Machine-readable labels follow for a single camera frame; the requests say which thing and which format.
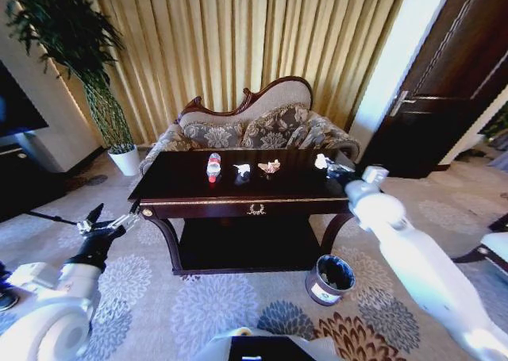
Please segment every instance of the curtain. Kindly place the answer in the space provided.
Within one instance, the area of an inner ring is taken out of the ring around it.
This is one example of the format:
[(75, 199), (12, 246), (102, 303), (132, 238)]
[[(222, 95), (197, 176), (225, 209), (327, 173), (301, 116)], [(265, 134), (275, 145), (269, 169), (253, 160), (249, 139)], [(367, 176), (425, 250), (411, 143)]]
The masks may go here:
[(123, 35), (125, 49), (114, 51), (109, 73), (138, 144), (155, 141), (198, 95), (207, 108), (229, 111), (244, 87), (258, 91), (284, 75), (307, 79), (314, 111), (345, 127), (396, 4), (98, 0)]

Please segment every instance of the door handle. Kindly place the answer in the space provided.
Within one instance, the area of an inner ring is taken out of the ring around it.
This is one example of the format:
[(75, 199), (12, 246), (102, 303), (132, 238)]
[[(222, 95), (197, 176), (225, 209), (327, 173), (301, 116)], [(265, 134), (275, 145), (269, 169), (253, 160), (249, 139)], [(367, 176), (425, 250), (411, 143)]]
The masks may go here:
[(390, 116), (394, 117), (397, 115), (398, 109), (400, 109), (400, 106), (402, 106), (403, 103), (415, 103), (416, 101), (414, 99), (406, 99), (406, 96), (408, 95), (408, 90), (402, 90), (400, 92), (400, 95), (397, 98), (397, 101), (394, 104), (393, 109), (390, 111)]

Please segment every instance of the dark wooden table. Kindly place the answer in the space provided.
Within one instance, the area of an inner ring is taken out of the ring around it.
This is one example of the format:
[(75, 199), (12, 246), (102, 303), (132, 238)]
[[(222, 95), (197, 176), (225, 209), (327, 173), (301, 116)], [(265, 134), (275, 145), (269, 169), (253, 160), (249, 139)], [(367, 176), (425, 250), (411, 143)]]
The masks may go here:
[[(214, 184), (212, 152), (221, 156)], [(346, 161), (335, 149), (161, 152), (129, 200), (162, 231), (175, 275), (309, 270), (352, 217), (341, 185), (314, 166), (318, 153)], [(281, 167), (267, 180), (257, 164), (275, 159)], [(242, 163), (251, 177), (237, 185), (233, 165)], [(320, 246), (309, 215), (321, 213), (336, 216)], [(180, 240), (168, 218), (185, 219)]]

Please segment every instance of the wall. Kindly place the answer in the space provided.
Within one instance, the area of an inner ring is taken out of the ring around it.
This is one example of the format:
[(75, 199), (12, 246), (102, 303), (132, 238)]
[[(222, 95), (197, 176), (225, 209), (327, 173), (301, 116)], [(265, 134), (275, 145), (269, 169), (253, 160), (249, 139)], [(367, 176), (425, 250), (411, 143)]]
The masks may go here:
[(362, 152), (384, 119), (446, 0), (403, 0), (349, 133)]
[(50, 63), (47, 74), (37, 58), (40, 47), (33, 47), (30, 57), (25, 47), (9, 38), (7, 0), (0, 0), (0, 60), (30, 98), (49, 127), (17, 137), (36, 152), (42, 165), (53, 172), (65, 172), (99, 147), (89, 125), (58, 72)]
[(487, 107), (485, 111), (479, 116), (471, 128), (460, 138), (460, 140), (453, 146), (448, 154), (442, 159), (439, 165), (450, 164), (465, 147), (475, 139), (476, 134), (486, 125), (489, 120), (508, 102), (508, 85), (499, 93), (498, 97)]

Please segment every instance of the floor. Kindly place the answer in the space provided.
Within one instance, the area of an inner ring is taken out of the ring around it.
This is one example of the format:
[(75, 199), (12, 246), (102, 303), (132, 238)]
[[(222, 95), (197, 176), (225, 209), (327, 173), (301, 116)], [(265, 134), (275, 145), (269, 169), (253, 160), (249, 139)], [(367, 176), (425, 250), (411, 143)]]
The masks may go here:
[[(127, 211), (136, 177), (122, 176), (107, 156), (73, 178), (65, 197), (37, 209), (83, 219), (100, 202), (103, 218)], [(508, 211), (508, 174), (484, 159), (455, 162), (427, 179), (389, 178), (383, 189), (406, 206), (414, 225), (450, 255), (476, 246), (487, 226)], [(322, 236), (332, 216), (312, 216)], [(176, 220), (177, 231), (183, 222)], [(8, 268), (45, 261), (58, 267), (79, 248), (73, 227), (29, 216), (0, 224), (0, 259)], [(356, 273), (355, 289), (338, 305), (322, 307), (306, 293), (305, 272), (176, 277), (155, 226), (142, 222), (116, 240), (100, 280), (102, 303), (81, 359), (186, 360), (213, 336), (240, 326), (307, 339), (331, 336), (345, 359), (469, 359), (448, 333), (413, 302), (381, 256), (376, 238), (348, 222), (333, 252)], [(493, 320), (508, 331), (506, 280), (489, 263), (460, 267), (479, 289)], [(23, 304), (0, 313), (0, 333), (24, 314)]]

